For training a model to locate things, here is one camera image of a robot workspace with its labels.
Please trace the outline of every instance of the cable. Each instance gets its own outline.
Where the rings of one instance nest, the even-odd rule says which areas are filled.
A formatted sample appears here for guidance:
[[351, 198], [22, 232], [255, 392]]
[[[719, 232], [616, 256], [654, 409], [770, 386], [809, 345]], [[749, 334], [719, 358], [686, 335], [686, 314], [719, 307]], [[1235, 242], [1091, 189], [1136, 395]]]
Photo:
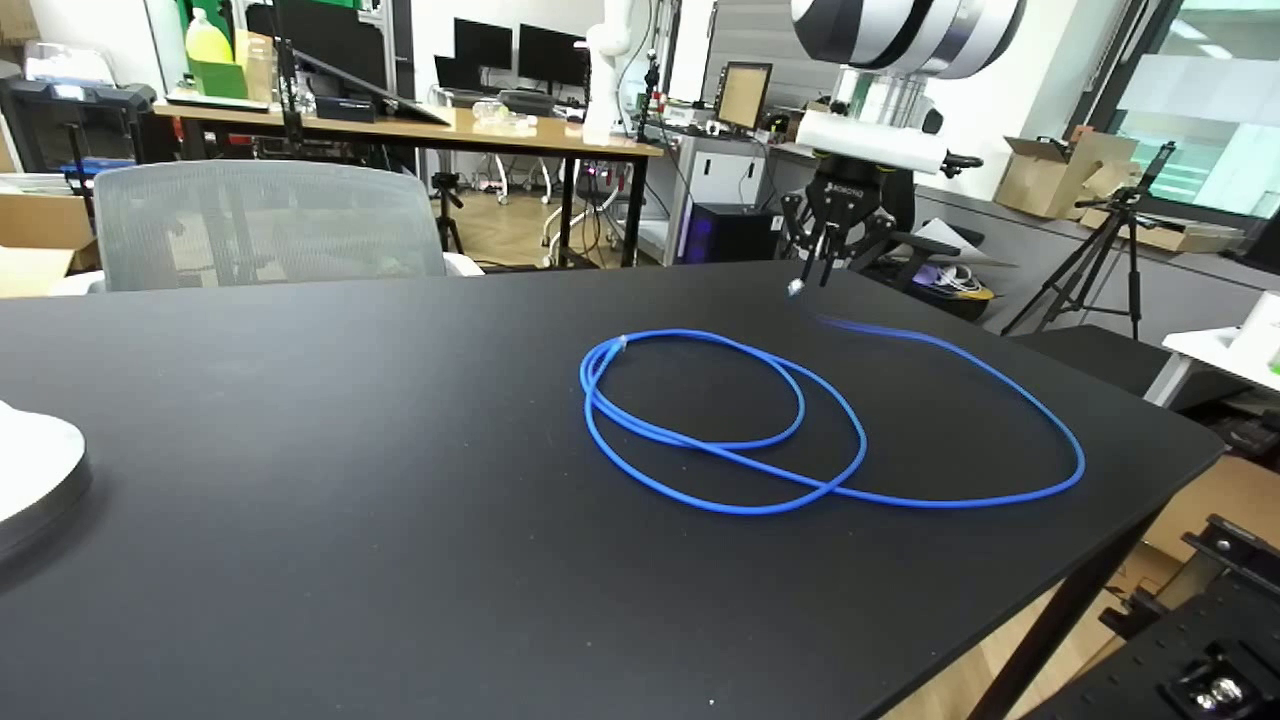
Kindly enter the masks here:
[[[588, 347], [588, 358], [578, 362], [578, 387], [584, 387], [584, 425], [588, 425], [588, 435], [593, 446], [629, 478], [637, 479], [639, 490], [654, 491], [654, 498], [666, 498], [682, 510], [696, 510], [696, 514], [712, 514], [712, 515], [743, 515], [743, 522], [762, 522], [762, 515], [786, 515], [786, 514], [800, 514], [814, 502], [829, 502], [829, 498], [845, 498], [845, 502], [859, 502], [859, 505], [874, 505], [874, 510], [899, 510], [899, 514], [990, 514], [990, 510], [1021, 510], [1021, 505], [1040, 505], [1040, 502], [1052, 502], [1052, 498], [1063, 498], [1071, 491], [1084, 471], [1087, 471], [1087, 456], [1084, 456], [1084, 446], [1076, 440], [1076, 431], [1042, 405], [1037, 402], [1028, 387], [1021, 387], [1012, 375], [1004, 375], [998, 369], [990, 369], [989, 362], [962, 354], [960, 345], [947, 345], [940, 335], [925, 335], [925, 334], [909, 334], [909, 328], [879, 328], [879, 326], [857, 326], [857, 321], [822, 321], [829, 328], [840, 328], [840, 334], [851, 334], [851, 335], [870, 335], [870, 340], [899, 340], [899, 345], [925, 345], [925, 347], [935, 347], [935, 354], [947, 354], [962, 366], [970, 366], [976, 372], [984, 372], [989, 381], [994, 381], [998, 387], [1008, 387], [1016, 402], [1024, 402], [1040, 421], [1047, 421], [1047, 430], [1067, 446], [1071, 453], [1071, 471], [1056, 484], [1042, 484], [1042, 490], [1028, 490], [1028, 491], [1004, 491], [1004, 498], [960, 498], [960, 502], [940, 502], [940, 498], [893, 498], [893, 491], [862, 491], [862, 490], [851, 490], [849, 479], [862, 470], [867, 459], [867, 449], [870, 449], [870, 435], [862, 430], [862, 421], [857, 418], [857, 409], [845, 402], [845, 392], [836, 386], [829, 386], [821, 372], [794, 366], [794, 362], [785, 362], [785, 358], [770, 358], [762, 347], [752, 347], [752, 345], [738, 345], [733, 335], [717, 335], [717, 334], [703, 334], [703, 328], [647, 328], [647, 334], [629, 334], [629, 335], [613, 335], [613, 340], [600, 340], [594, 347]], [[793, 392], [793, 405], [794, 405], [794, 418], [786, 421], [786, 430], [770, 431], [770, 435], [756, 435], [756, 440], [698, 440], [698, 435], [686, 435], [686, 431], [676, 431], [676, 430], [663, 430], [663, 425], [650, 425], [650, 421], [639, 421], [630, 418], [629, 409], [613, 405], [602, 395], [602, 375], [607, 369], [637, 345], [712, 345], [712, 347], [728, 347], [728, 354], [738, 354], [756, 366], [762, 366], [786, 392]], [[814, 386], [822, 395], [831, 395], [831, 405], [840, 409], [845, 425], [851, 430], [857, 435], [857, 453], [849, 456], [849, 463], [821, 479], [821, 478], [803, 478], [803, 471], [793, 471], [793, 470], [781, 470], [781, 463], [762, 463], [749, 453], [762, 453], [762, 449], [781, 449], [786, 446], [803, 421], [809, 421], [809, 402], [800, 392], [800, 381]], [[616, 430], [630, 431], [630, 435], [644, 435], [650, 446], [663, 446], [663, 449], [676, 449], [676, 453], [703, 453], [703, 456], [717, 456], [723, 463], [734, 463], [734, 470], [749, 470], [749, 471], [758, 471], [769, 479], [785, 479], [785, 484], [794, 484], [803, 490], [800, 498], [793, 502], [775, 502], [775, 505], [723, 505], [723, 502], [708, 502], [708, 498], [693, 498], [693, 491], [681, 491], [647, 471], [639, 471], [630, 459], [623, 459], [600, 431], [600, 418], [613, 421]]]

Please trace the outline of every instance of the office room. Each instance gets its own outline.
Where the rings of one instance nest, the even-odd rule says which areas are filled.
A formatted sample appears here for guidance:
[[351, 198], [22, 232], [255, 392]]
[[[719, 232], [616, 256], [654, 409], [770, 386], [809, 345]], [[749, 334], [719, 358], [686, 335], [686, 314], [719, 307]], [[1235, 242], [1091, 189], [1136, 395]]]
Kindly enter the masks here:
[[1277, 717], [1277, 0], [0, 0], [0, 714]]

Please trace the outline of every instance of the table surface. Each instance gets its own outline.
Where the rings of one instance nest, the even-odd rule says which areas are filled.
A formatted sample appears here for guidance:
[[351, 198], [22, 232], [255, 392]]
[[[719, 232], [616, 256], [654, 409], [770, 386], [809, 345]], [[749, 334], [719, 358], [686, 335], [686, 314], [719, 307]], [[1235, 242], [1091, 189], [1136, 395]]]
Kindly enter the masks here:
[[1163, 335], [1163, 347], [1190, 358], [1194, 366], [1220, 369], [1227, 375], [1241, 375], [1257, 387], [1280, 392], [1280, 375], [1257, 362], [1230, 354], [1235, 328], [1205, 328], [1205, 334], [1170, 334]]
[[[66, 418], [84, 515], [0, 583], [3, 717], [857, 717], [956, 661], [1198, 478], [1220, 440], [1063, 366], [836, 276], [681, 270], [139, 293], [0, 306], [0, 395]], [[814, 314], [960, 340], [1084, 440], [1052, 505], [915, 515], [849, 502], [717, 522], [584, 435], [578, 358], [650, 326], [794, 358], [862, 413], [862, 490], [1008, 491], [1059, 440], [970, 369]], [[693, 431], [785, 425], [758, 369], [637, 347], [607, 392]], [[682, 490], [785, 498], [620, 435]], [[836, 409], [775, 459], [831, 471]]]
[[[201, 109], [201, 105], [154, 105], [154, 117], [175, 117], [175, 121], [205, 121], [205, 124], [231, 124], [231, 127], [280, 127], [280, 117], [267, 113], [235, 113], [235, 109]], [[523, 153], [588, 153], [588, 157], [663, 157], [654, 146], [637, 146], [637, 140], [613, 140], [613, 146], [588, 146], [578, 136], [578, 124], [562, 124], [554, 117], [540, 117], [534, 133], [529, 136], [495, 136], [495, 133], [476, 133], [471, 109], [457, 109], [457, 124], [421, 124], [421, 121], [321, 121], [302, 117], [302, 133], [330, 133], [330, 136], [385, 136], [385, 140], [413, 140], [413, 146], [485, 146], [485, 147], [523, 147]]]

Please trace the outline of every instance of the coiled blue wire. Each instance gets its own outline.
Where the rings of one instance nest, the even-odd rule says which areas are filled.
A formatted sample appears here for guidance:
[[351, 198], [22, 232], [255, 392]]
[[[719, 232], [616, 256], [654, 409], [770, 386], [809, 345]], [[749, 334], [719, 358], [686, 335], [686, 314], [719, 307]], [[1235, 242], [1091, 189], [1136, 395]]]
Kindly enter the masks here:
[[[851, 490], [849, 479], [862, 470], [867, 459], [867, 430], [862, 421], [857, 418], [857, 409], [849, 405], [849, 395], [829, 386], [821, 372], [786, 362], [786, 358], [770, 358], [762, 347], [752, 347], [752, 345], [738, 345], [733, 335], [719, 335], [719, 334], [703, 334], [703, 328], [647, 328], [647, 334], [629, 334], [629, 335], [613, 335], [613, 340], [600, 340], [594, 347], [588, 347], [588, 358], [578, 362], [578, 387], [584, 387], [584, 425], [588, 425], [588, 435], [593, 446], [623, 471], [630, 478], [637, 484], [644, 484], [647, 491], [654, 498], [666, 498], [682, 510], [696, 510], [696, 514], [712, 514], [712, 515], [786, 515], [786, 514], [800, 514], [809, 505], [821, 505], [829, 498], [845, 498], [845, 502], [859, 502], [859, 505], [879, 505], [879, 510], [904, 510], [904, 514], [990, 514], [990, 510], [1021, 510], [1021, 505], [1040, 505], [1040, 502], [1052, 502], [1052, 498], [1063, 498], [1071, 491], [1084, 471], [1087, 471], [1087, 456], [1084, 456], [1084, 446], [1081, 435], [1042, 405], [1037, 402], [1028, 387], [1021, 387], [1012, 375], [1004, 375], [998, 369], [990, 369], [989, 362], [962, 354], [960, 345], [947, 345], [940, 335], [925, 335], [925, 334], [909, 334], [909, 328], [883, 328], [883, 326], [857, 326], [857, 321], [822, 321], [829, 328], [840, 328], [840, 334], [857, 334], [857, 335], [874, 335], [874, 340], [899, 340], [899, 345], [925, 345], [925, 347], [935, 347], [935, 354], [947, 354], [962, 366], [970, 366], [976, 372], [990, 375], [998, 387], [1008, 387], [1016, 402], [1024, 402], [1037, 418], [1042, 418], [1059, 440], [1071, 449], [1071, 471], [1056, 484], [1042, 484], [1042, 490], [1028, 490], [1028, 491], [1004, 491], [1004, 498], [960, 498], [960, 502], [945, 502], [945, 498], [893, 498], [893, 491], [862, 491], [862, 490]], [[630, 418], [629, 409], [613, 405], [602, 395], [602, 375], [607, 369], [630, 347], [630, 345], [650, 345], [650, 340], [686, 340], [686, 345], [717, 345], [717, 347], [728, 347], [728, 354], [738, 354], [756, 366], [762, 366], [770, 375], [785, 381], [785, 387], [793, 392], [794, 402], [794, 418], [786, 421], [786, 430], [770, 431], [770, 435], [749, 435], [749, 440], [698, 440], [698, 435], [686, 435], [686, 431], [676, 431], [676, 430], [663, 430], [663, 425], [650, 425], [644, 418]], [[849, 463], [836, 471], [836, 478], [803, 478], [803, 471], [793, 471], [793, 470], [781, 470], [781, 463], [762, 463], [749, 453], [762, 453], [762, 449], [775, 449], [775, 446], [786, 446], [800, 430], [803, 430], [803, 418], [809, 418], [809, 402], [803, 402], [803, 387], [800, 381], [814, 386], [822, 395], [831, 395], [831, 405], [840, 409], [840, 418], [849, 421], [851, 435], [857, 435], [857, 449], [849, 456]], [[775, 505], [723, 505], [723, 502], [708, 502], [708, 498], [693, 498], [693, 491], [681, 491], [654, 478], [647, 478], [644, 470], [637, 470], [630, 459], [623, 459], [600, 431], [600, 418], [607, 418], [613, 425], [620, 425], [623, 431], [630, 435], [644, 435], [650, 446], [663, 446], [663, 449], [681, 449], [681, 453], [703, 453], [703, 456], [717, 456], [723, 463], [734, 463], [734, 470], [749, 470], [749, 471], [758, 471], [758, 478], [770, 478], [770, 479], [785, 479], [785, 484], [794, 484], [803, 490], [800, 498], [793, 502], [775, 502]]]

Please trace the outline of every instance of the gray office chair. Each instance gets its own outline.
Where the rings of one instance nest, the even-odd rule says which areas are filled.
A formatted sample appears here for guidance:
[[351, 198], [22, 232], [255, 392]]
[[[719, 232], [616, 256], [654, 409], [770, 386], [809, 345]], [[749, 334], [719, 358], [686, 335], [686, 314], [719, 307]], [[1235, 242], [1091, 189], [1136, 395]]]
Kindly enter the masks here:
[[448, 276], [415, 177], [294, 163], [144, 163], [95, 179], [111, 293]]

